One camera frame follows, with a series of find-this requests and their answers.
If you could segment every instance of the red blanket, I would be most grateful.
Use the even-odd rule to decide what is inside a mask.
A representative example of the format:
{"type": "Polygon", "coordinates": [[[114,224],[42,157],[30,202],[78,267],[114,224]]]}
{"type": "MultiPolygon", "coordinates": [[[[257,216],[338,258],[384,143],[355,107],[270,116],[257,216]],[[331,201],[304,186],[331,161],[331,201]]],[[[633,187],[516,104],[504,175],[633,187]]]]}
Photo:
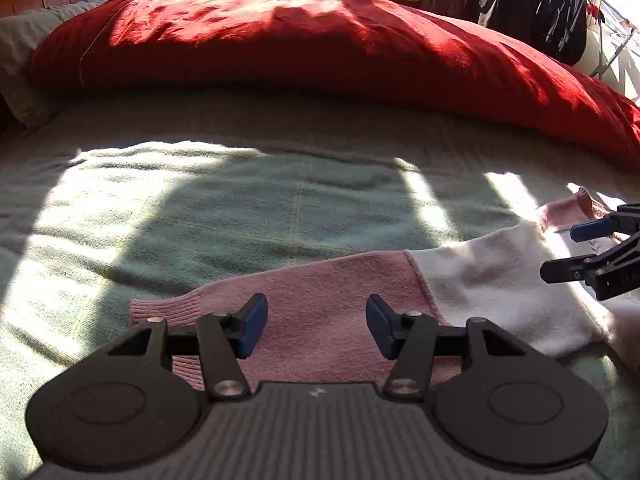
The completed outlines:
{"type": "Polygon", "coordinates": [[[49,87],[250,82],[423,105],[640,170],[631,101],[498,32],[386,0],[110,0],[60,25],[29,72],[49,87]]]}

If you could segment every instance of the metal screw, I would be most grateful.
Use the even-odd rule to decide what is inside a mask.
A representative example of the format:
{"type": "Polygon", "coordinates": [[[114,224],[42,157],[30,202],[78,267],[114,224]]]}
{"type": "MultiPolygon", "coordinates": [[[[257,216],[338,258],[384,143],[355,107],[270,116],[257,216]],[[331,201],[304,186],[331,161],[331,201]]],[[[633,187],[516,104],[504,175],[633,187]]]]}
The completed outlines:
{"type": "Polygon", "coordinates": [[[418,383],[413,379],[394,379],[389,389],[396,395],[411,395],[420,391],[418,383]]]}
{"type": "Polygon", "coordinates": [[[220,381],[213,387],[213,391],[215,391],[219,396],[237,397],[244,392],[244,386],[242,386],[238,381],[220,381]]]}

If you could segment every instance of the wall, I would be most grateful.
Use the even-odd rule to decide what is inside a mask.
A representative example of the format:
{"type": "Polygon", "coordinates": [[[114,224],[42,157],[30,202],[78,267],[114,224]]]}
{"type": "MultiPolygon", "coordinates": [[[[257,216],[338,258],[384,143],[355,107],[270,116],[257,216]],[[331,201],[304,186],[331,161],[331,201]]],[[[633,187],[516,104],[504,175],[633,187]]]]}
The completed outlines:
{"type": "MultiPolygon", "coordinates": [[[[616,51],[616,46],[604,36],[604,59],[609,60],[616,51]]],[[[599,34],[596,30],[587,33],[587,47],[582,58],[574,68],[590,75],[598,65],[599,34]]],[[[616,92],[628,97],[637,105],[640,105],[640,56],[625,48],[620,56],[612,63],[611,67],[603,74],[602,80],[611,86],[616,92]]]]}

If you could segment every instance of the pillow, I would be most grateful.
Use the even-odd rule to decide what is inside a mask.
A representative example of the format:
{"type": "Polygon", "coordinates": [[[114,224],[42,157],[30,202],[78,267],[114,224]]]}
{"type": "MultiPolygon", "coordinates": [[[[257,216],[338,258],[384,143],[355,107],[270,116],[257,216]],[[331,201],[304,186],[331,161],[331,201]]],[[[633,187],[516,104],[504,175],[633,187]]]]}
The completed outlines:
{"type": "Polygon", "coordinates": [[[107,0],[32,10],[0,20],[0,92],[12,114],[28,129],[47,123],[68,94],[34,88],[23,69],[38,45],[61,23],[107,0]]]}

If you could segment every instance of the red cloth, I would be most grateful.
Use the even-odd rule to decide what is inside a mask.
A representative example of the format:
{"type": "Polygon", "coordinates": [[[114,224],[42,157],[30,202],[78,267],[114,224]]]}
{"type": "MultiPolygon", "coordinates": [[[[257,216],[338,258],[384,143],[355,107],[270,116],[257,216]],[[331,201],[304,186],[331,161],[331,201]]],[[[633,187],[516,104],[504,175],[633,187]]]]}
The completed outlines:
{"type": "Polygon", "coordinates": [[[630,100],[494,30],[386,0],[110,0],[60,25],[29,72],[49,87],[250,82],[423,105],[640,170],[630,100]]]}

